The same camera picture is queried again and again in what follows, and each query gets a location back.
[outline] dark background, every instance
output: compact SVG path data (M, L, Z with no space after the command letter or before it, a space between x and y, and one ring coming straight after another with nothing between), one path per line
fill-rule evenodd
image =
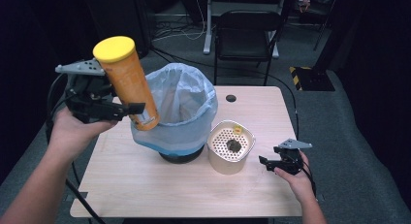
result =
M351 101L359 129L392 173L410 207L411 149L407 137L411 136L408 123L411 119L411 16L408 1L362 0L364 9L358 12L360 21L353 44L347 49L348 57L337 74ZM46 120L47 92L57 77L54 67L90 59L92 48L110 33L96 24L96 17L90 11L90 4L94 3L87 0L0 2L3 94L0 180L3 181ZM350 5L338 7L340 10L336 12L349 9Z

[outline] hand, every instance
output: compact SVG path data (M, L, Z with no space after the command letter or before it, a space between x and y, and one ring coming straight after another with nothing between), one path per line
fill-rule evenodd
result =
M117 121L84 124L66 107L57 113L47 151L67 162L74 161L100 133L112 128Z
M306 171L308 170L308 158L305 156L304 153L300 151L300 155L302 161L305 162L304 168ZM284 178L288 183L290 183L291 190L293 190L294 194L296 195L297 200L300 203L304 203L310 200L315 200L314 193L312 191L311 181L305 172L301 171L297 173L295 176L288 174L284 170L280 168L274 168L274 172L279 175L280 177Z

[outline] light blue plastic bag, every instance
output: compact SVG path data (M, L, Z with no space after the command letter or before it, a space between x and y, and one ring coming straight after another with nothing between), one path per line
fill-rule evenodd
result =
M160 122L149 131L139 131L132 123L134 141L171 156L199 150L217 113L214 86L200 70L182 63L168 64L146 79Z

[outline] metal basket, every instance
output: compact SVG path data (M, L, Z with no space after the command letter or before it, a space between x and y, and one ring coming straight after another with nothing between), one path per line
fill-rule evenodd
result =
M235 140L240 149L230 150L227 142ZM255 137L244 126L232 120L220 122L211 131L208 140L209 162L220 174L232 175L242 170L245 159L253 148Z

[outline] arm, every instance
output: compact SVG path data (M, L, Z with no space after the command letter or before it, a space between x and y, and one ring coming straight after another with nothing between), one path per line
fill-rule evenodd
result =
M114 125L110 121L83 124L67 108L59 112L45 156L0 223L54 223L71 163L93 138Z
M300 155L302 160L308 165L308 158L305 154L300 151ZM309 172L307 165L304 165L304 168ZM291 190L293 190L297 200L301 204L302 223L327 223L312 191L311 181L304 172L299 172L295 176L290 175L279 168L274 168L274 172L290 183Z

